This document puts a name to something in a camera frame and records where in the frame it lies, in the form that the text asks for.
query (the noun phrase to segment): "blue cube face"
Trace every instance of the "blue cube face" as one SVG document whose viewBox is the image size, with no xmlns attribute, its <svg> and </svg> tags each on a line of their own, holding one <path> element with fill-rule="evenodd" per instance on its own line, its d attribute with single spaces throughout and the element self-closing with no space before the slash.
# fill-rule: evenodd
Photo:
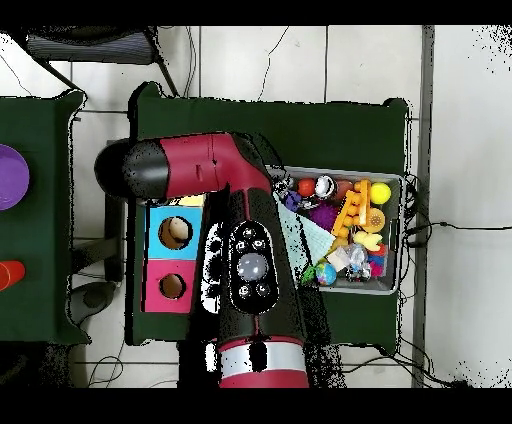
<svg viewBox="0 0 512 424">
<path fill-rule="evenodd" d="M 160 206 L 151 208 L 149 218 L 148 259 L 185 259 L 197 257 L 199 235 L 201 233 L 202 208 L 186 206 Z M 192 238 L 181 249 L 170 249 L 163 245 L 159 238 L 160 225 L 167 218 L 179 217 L 192 228 Z"/>
</svg>

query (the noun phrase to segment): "white floor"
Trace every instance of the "white floor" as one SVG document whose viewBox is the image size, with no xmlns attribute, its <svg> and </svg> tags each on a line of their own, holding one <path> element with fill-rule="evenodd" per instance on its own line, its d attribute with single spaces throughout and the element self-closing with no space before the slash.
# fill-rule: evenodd
<svg viewBox="0 0 512 424">
<path fill-rule="evenodd" d="M 268 54 L 286 27 L 202 27 L 201 81 L 199 65 L 190 96 L 256 100 L 268 66 Z M 199 27 L 191 28 L 196 53 L 199 52 Z M 183 93 L 189 74 L 190 47 L 185 27 L 161 29 L 160 44 L 167 66 Z M 0 54 L 17 74 L 21 85 L 32 95 L 53 97 L 66 89 L 53 76 L 38 67 L 8 37 L 0 38 Z M 271 55 L 263 101 L 324 102 L 348 100 L 382 103 L 402 97 L 417 118 L 420 100 L 421 26 L 330 26 L 328 31 L 327 86 L 325 88 L 325 27 L 290 27 Z M 168 87 L 157 67 L 99 63 L 54 63 L 71 77 L 88 96 L 88 111 L 124 111 L 133 90 L 144 81 L 157 81 Z M 17 78 L 0 61 L 0 95 L 26 96 Z M 103 231 L 103 193 L 96 184 L 93 163 L 109 139 L 128 135 L 128 120 L 120 113 L 79 113 L 73 125 L 75 163 L 75 235 L 101 237 Z M 416 152 L 418 123 L 412 122 L 413 152 Z M 102 273 L 101 267 L 85 270 Z M 406 295 L 413 293 L 412 275 L 403 283 Z M 77 276 L 75 284 L 90 281 Z M 412 301 L 404 307 L 402 335 L 412 340 Z M 122 345 L 124 286 L 112 305 L 90 319 L 87 331 L 92 343 L 77 349 L 74 372 L 78 385 L 85 386 L 101 358 L 117 356 Z M 379 356 L 373 348 L 341 347 L 346 369 Z M 402 352 L 410 357 L 410 348 Z M 150 342 L 142 347 L 124 346 L 120 355 L 124 370 L 109 387 L 173 387 L 177 379 L 178 355 L 174 343 Z M 108 380 L 120 372 L 112 363 L 97 367 L 93 381 Z M 346 374 L 348 387 L 410 387 L 411 376 L 391 360 L 380 360 Z M 105 387 L 98 383 L 92 387 Z"/>
</svg>

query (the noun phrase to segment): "black cable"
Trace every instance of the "black cable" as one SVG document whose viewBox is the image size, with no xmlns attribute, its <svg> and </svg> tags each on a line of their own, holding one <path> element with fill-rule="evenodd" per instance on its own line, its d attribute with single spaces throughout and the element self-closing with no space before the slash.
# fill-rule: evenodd
<svg viewBox="0 0 512 424">
<path fill-rule="evenodd" d="M 98 380 L 98 381 L 92 381 L 93 378 L 94 378 L 94 374 L 96 373 L 96 369 L 98 368 L 98 366 L 106 359 L 113 359 L 114 361 L 116 361 L 116 363 L 120 364 L 121 365 L 121 371 L 119 372 L 118 375 L 116 375 L 114 378 L 110 378 L 109 380 Z M 119 377 L 121 377 L 121 374 L 123 373 L 124 371 L 124 365 L 123 363 L 121 362 L 121 360 L 116 357 L 116 356 L 105 356 L 103 358 L 101 358 L 95 365 L 95 367 L 93 368 L 92 370 L 92 373 L 91 373 L 91 376 L 89 378 L 89 384 L 87 384 L 87 388 L 91 387 L 92 385 L 94 384 L 99 384 L 99 383 L 109 383 L 111 381 L 114 381 L 114 380 L 117 380 Z"/>
<path fill-rule="evenodd" d="M 25 90 L 28 94 L 30 94 L 32 97 L 34 97 L 34 95 L 28 91 L 25 87 L 23 87 L 23 85 L 21 84 L 21 81 L 18 77 L 18 75 L 16 74 L 16 72 L 14 72 L 14 69 L 11 68 L 11 65 L 9 65 L 7 63 L 7 61 L 5 60 L 5 58 L 0 54 L 0 58 L 5 62 L 5 64 L 7 65 L 7 67 L 11 70 L 11 72 L 13 73 L 13 75 L 16 77 L 16 79 L 18 80 L 18 84 L 20 85 L 21 88 L 23 88 L 23 90 Z"/>
<path fill-rule="evenodd" d="M 268 74 L 268 70 L 270 69 L 270 55 L 274 52 L 275 49 L 277 49 L 277 47 L 279 46 L 279 44 L 281 43 L 284 35 L 286 34 L 286 31 L 288 31 L 288 29 L 290 28 L 290 26 L 288 25 L 286 27 L 286 29 L 284 30 L 283 34 L 281 35 L 281 38 L 279 39 L 279 41 L 277 42 L 277 44 L 274 46 L 274 48 L 272 50 L 270 50 L 270 53 L 268 54 L 268 66 L 267 66 L 267 70 L 265 72 L 265 76 L 263 77 L 263 85 L 261 87 L 261 93 L 260 95 L 258 96 L 258 102 L 260 101 L 261 99 L 261 96 L 263 95 L 263 91 L 265 90 L 265 83 L 267 82 L 267 74 Z"/>
<path fill-rule="evenodd" d="M 176 383 L 178 380 L 164 380 L 164 381 L 159 381 L 158 383 L 155 383 L 153 384 L 152 386 L 149 386 L 148 389 L 152 389 L 153 387 L 156 387 L 156 386 L 159 386 L 160 384 L 164 384 L 164 383 Z"/>
<path fill-rule="evenodd" d="M 124 342 L 124 337 L 123 337 L 123 343 L 121 343 L 121 348 L 119 349 L 119 353 L 117 354 L 118 358 L 121 357 L 121 352 L 123 351 L 124 343 L 125 342 Z M 110 380 L 107 383 L 106 389 L 108 389 L 108 386 L 110 386 L 110 383 L 113 381 L 114 373 L 116 372 L 116 368 L 117 368 L 117 363 L 114 365 L 114 369 L 112 370 L 112 374 L 110 375 Z M 121 372 L 119 373 L 117 378 L 119 378 L 122 373 L 123 373 L 123 371 L 121 370 Z"/>
</svg>

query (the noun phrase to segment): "yellow toy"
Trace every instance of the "yellow toy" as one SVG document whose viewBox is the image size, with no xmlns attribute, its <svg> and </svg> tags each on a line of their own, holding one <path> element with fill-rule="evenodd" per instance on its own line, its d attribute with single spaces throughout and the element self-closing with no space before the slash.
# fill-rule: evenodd
<svg viewBox="0 0 512 424">
<path fill-rule="evenodd" d="M 370 252 L 378 252 L 380 246 L 377 244 L 382 240 L 380 234 L 368 234 L 366 231 L 358 231 L 354 234 L 354 243 L 362 244 Z"/>
<path fill-rule="evenodd" d="M 370 190 L 370 199 L 372 203 L 376 205 L 383 205 L 386 203 L 391 197 L 391 189 L 387 184 L 384 183 L 375 183 L 372 184 Z"/>
<path fill-rule="evenodd" d="M 366 225 L 362 226 L 363 230 L 367 233 L 378 233 L 384 228 L 386 217 L 380 209 L 370 208 L 366 221 Z"/>
<path fill-rule="evenodd" d="M 331 230 L 331 234 L 346 240 L 348 245 L 348 228 L 352 225 L 366 225 L 370 211 L 369 180 L 361 180 L 354 184 L 354 190 L 347 190 L 345 204 L 341 208 Z"/>
</svg>

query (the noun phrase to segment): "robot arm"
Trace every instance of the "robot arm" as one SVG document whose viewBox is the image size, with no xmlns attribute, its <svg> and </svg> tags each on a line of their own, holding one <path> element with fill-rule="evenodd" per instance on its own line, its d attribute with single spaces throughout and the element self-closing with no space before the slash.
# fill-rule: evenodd
<svg viewBox="0 0 512 424">
<path fill-rule="evenodd" d="M 226 133 L 112 146 L 95 164 L 98 183 L 109 194 L 162 199 L 229 187 L 220 386 L 308 387 L 293 278 L 270 176 L 254 146 Z"/>
</svg>

